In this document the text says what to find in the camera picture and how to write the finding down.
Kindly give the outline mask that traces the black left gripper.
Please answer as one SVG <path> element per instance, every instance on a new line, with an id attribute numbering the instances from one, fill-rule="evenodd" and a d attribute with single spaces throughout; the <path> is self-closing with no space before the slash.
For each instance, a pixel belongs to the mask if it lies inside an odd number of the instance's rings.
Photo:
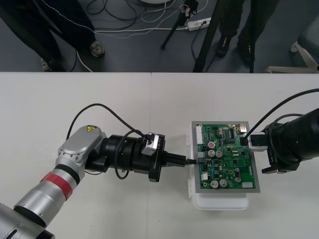
<path id="1" fill-rule="evenodd" d="M 162 157 L 165 145 L 165 136 L 159 135 L 157 147 L 145 139 L 139 138 L 133 151 L 132 170 L 135 173 L 147 174 L 150 182 L 160 180 Z M 184 155 L 164 153 L 165 167 L 184 167 L 186 157 Z"/>

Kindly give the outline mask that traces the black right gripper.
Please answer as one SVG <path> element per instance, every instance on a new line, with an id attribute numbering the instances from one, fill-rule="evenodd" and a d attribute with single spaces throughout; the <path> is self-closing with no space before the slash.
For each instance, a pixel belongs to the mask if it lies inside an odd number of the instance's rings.
<path id="1" fill-rule="evenodd" d="M 286 124 L 275 124 L 271 133 L 272 146 L 270 144 L 270 125 L 267 125 L 262 132 L 266 134 L 268 146 L 267 155 L 270 166 L 262 169 L 262 173 L 287 173 L 296 171 L 299 167 L 299 159 L 292 154 L 284 139 Z"/>

